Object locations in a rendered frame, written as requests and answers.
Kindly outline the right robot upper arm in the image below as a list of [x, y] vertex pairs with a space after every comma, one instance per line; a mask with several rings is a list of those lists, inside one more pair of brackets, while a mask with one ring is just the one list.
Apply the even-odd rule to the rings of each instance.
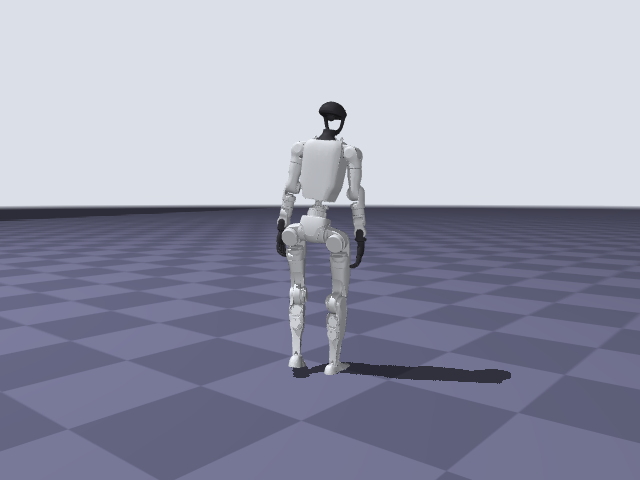
[[349, 189], [347, 190], [347, 198], [351, 201], [358, 201], [358, 191], [362, 178], [362, 159], [363, 155], [360, 149], [350, 146], [342, 145], [343, 157], [348, 161], [347, 173]]

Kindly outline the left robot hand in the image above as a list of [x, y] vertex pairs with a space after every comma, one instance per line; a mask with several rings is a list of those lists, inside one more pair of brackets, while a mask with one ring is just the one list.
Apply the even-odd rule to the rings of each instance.
[[277, 235], [277, 252], [286, 257], [286, 246], [285, 243], [282, 241], [282, 232], [285, 230], [284, 228], [285, 226], [285, 221], [284, 219], [279, 219], [278, 221], [278, 227], [277, 229], [279, 230], [278, 235]]

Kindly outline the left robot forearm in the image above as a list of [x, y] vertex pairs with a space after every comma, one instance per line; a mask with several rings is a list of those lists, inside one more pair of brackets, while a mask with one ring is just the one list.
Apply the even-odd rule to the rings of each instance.
[[[288, 181], [287, 181], [288, 182]], [[288, 227], [290, 225], [290, 219], [292, 216], [292, 212], [293, 212], [293, 206], [294, 206], [294, 202], [296, 200], [296, 197], [293, 196], [293, 194], [289, 194], [286, 192], [286, 186], [287, 186], [287, 182], [284, 188], [284, 192], [283, 192], [283, 201], [282, 201], [282, 205], [281, 205], [281, 210], [280, 210], [280, 216], [277, 220], [277, 225], [278, 225], [278, 221], [279, 219], [284, 219], [285, 221], [285, 226], [284, 228]]]

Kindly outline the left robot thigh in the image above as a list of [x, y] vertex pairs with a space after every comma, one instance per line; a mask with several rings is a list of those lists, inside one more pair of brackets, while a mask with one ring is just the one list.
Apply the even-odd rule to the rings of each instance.
[[301, 223], [294, 223], [282, 232], [282, 241], [287, 245], [286, 259], [288, 260], [291, 287], [293, 288], [294, 304], [307, 302], [307, 288], [305, 288], [305, 256], [307, 255], [306, 241], [299, 238]]

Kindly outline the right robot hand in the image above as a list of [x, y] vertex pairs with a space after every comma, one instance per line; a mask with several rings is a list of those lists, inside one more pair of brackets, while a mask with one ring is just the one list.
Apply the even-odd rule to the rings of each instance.
[[357, 241], [357, 243], [358, 243], [356, 262], [354, 264], [350, 265], [349, 266], [350, 268], [356, 268], [361, 263], [361, 259], [362, 259], [362, 256], [364, 254], [364, 242], [366, 241], [366, 238], [365, 237], [363, 238], [363, 230], [358, 229], [356, 231], [355, 241]]

